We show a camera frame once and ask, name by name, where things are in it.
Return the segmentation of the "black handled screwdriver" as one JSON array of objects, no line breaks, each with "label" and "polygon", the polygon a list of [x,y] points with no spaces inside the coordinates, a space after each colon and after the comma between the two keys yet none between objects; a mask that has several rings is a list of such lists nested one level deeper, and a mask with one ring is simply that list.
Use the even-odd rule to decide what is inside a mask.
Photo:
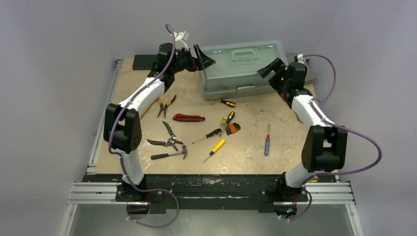
[{"label": "black handled screwdriver", "polygon": [[222,129],[221,128],[217,128],[217,129],[211,131],[210,133],[206,134],[203,138],[201,138],[201,139],[199,139],[199,140],[197,140],[195,142],[192,142],[192,144],[197,143],[197,142],[199,142],[201,140],[204,140],[204,139],[208,139],[208,138],[213,137],[213,136],[218,136],[221,133],[222,133]]}]

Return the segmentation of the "orange hex key set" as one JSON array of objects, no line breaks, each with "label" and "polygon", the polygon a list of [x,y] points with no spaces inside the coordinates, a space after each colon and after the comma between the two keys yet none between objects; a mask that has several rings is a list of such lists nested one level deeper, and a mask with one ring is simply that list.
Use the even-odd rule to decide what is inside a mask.
[{"label": "orange hex key set", "polygon": [[236,132],[238,132],[241,129],[240,124],[233,122],[229,123],[228,126],[225,127],[225,131],[227,135],[232,135]]}]

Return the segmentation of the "red black utility knife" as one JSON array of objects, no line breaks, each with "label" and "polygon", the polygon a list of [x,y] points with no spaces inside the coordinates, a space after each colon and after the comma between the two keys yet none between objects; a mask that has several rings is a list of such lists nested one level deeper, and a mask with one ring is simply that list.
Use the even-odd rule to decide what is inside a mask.
[{"label": "red black utility knife", "polygon": [[205,117],[199,115],[175,114],[173,116],[173,120],[178,122],[202,122],[205,119]]}]

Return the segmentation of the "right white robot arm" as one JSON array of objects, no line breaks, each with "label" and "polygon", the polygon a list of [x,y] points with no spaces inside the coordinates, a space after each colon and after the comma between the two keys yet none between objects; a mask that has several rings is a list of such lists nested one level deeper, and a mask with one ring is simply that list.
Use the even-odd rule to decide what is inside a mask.
[{"label": "right white robot arm", "polygon": [[262,78],[269,78],[269,85],[308,129],[300,163],[286,172],[284,182],[276,187],[282,200],[290,199],[315,174],[331,173],[345,164],[348,134],[330,124],[310,90],[304,87],[307,71],[302,56],[289,64],[276,58],[257,71]]}]

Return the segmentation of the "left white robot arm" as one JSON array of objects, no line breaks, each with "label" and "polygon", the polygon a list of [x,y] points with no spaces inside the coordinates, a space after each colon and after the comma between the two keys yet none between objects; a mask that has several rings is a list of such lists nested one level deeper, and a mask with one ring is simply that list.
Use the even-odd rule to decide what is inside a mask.
[{"label": "left white robot arm", "polygon": [[161,44],[144,83],[121,103],[110,103],[106,107],[103,138],[108,143],[109,153],[118,156],[122,180],[130,184],[127,194],[134,201],[141,201],[150,192],[170,194],[169,190],[147,189],[141,184],[145,174],[137,156],[142,139],[140,115],[171,87],[176,73],[203,71],[216,63],[198,45],[194,45],[194,49],[195,57],[187,48],[176,49],[174,43]]}]

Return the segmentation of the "black yellow stubby screwdriver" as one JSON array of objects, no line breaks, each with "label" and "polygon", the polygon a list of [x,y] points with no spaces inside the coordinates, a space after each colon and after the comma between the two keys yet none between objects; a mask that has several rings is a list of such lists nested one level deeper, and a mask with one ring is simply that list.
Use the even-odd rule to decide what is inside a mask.
[{"label": "black yellow stubby screwdriver", "polygon": [[230,121],[234,118],[234,116],[235,116],[235,112],[231,111],[227,117],[224,117],[221,120],[220,127],[225,128],[227,125],[229,125]]}]

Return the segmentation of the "yellow handled screwdriver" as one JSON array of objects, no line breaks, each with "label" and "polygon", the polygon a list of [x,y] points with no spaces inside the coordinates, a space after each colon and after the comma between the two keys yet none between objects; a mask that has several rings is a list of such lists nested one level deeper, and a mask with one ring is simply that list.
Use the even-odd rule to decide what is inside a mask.
[{"label": "yellow handled screwdriver", "polygon": [[224,144],[226,140],[222,139],[209,153],[209,155],[203,160],[203,163],[205,163],[212,155],[214,155]]}]

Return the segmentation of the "translucent green tool box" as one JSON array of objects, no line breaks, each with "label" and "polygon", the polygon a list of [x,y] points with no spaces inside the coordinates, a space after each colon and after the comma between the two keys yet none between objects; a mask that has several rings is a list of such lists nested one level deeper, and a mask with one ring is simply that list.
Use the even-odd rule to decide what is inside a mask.
[{"label": "translucent green tool box", "polygon": [[200,71],[204,100],[219,100],[273,93],[268,79],[257,71],[280,58],[287,58],[279,40],[253,41],[201,47],[215,64]]}]

